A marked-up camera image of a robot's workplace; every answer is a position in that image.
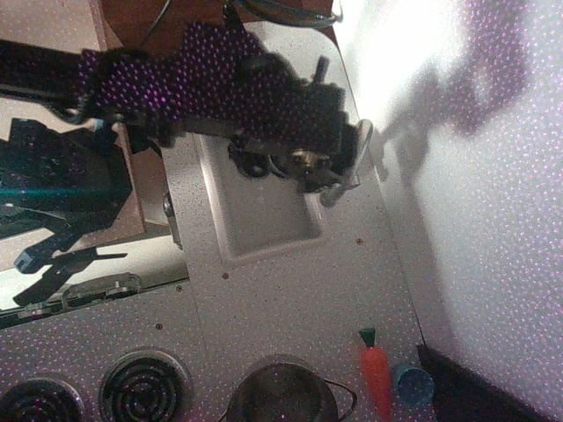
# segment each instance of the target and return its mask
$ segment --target black baseboard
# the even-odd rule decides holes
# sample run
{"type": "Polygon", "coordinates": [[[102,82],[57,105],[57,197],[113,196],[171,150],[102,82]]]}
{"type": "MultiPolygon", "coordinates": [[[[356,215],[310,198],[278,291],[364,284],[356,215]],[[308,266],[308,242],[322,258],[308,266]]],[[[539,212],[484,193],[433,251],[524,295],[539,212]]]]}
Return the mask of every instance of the black baseboard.
{"type": "Polygon", "coordinates": [[[436,350],[418,351],[434,378],[438,422],[554,422],[436,350]]]}

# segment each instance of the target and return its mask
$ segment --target pot handle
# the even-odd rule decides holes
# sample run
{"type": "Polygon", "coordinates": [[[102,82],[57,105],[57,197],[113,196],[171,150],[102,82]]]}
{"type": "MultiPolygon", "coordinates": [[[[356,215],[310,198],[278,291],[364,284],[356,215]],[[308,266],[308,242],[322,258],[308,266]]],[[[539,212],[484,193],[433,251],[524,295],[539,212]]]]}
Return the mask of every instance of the pot handle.
{"type": "Polygon", "coordinates": [[[226,416],[227,416],[227,411],[224,411],[216,422],[221,422],[223,419],[225,419],[226,416]]]}
{"type": "Polygon", "coordinates": [[[342,416],[338,418],[339,422],[341,422],[342,420],[347,419],[352,414],[352,412],[354,412],[355,406],[358,404],[358,396],[347,385],[341,384],[336,381],[327,380],[326,378],[325,378],[325,382],[327,384],[333,385],[334,387],[345,389],[348,393],[350,393],[350,396],[352,396],[352,404],[350,404],[350,408],[346,411],[346,413],[344,413],[342,416]]]}

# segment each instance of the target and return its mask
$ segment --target blue cup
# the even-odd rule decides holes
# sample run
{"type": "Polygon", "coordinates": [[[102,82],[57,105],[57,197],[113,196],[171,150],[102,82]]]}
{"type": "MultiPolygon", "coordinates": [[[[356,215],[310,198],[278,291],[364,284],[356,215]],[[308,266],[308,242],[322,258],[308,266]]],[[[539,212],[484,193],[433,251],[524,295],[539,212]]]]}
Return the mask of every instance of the blue cup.
{"type": "Polygon", "coordinates": [[[393,390],[402,404],[423,407],[432,402],[434,380],[421,367],[399,363],[391,370],[393,390]]]}

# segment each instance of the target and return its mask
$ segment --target dark floor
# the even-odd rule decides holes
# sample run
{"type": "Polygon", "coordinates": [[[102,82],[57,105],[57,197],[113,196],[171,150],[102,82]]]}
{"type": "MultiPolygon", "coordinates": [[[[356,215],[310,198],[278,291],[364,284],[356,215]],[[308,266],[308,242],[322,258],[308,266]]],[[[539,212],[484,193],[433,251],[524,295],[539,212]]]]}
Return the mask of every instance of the dark floor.
{"type": "MultiPolygon", "coordinates": [[[[330,14],[332,0],[278,0],[282,4],[330,14]]],[[[138,47],[143,35],[162,9],[165,0],[101,0],[107,23],[125,47],[138,47]]],[[[147,42],[153,54],[166,55],[178,49],[184,24],[199,20],[221,24],[224,0],[172,0],[170,9],[147,42]]],[[[239,10],[244,22],[256,19],[239,10]]],[[[332,29],[325,32],[334,40],[332,29]]]]}

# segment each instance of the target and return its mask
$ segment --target white wall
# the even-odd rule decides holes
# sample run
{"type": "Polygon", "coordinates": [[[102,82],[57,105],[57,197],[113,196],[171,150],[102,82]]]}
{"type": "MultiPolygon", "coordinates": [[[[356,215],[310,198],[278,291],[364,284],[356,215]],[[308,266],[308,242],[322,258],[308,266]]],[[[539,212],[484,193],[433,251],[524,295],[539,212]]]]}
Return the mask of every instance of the white wall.
{"type": "Polygon", "coordinates": [[[341,3],[426,341],[563,420],[563,3],[341,3]]]}

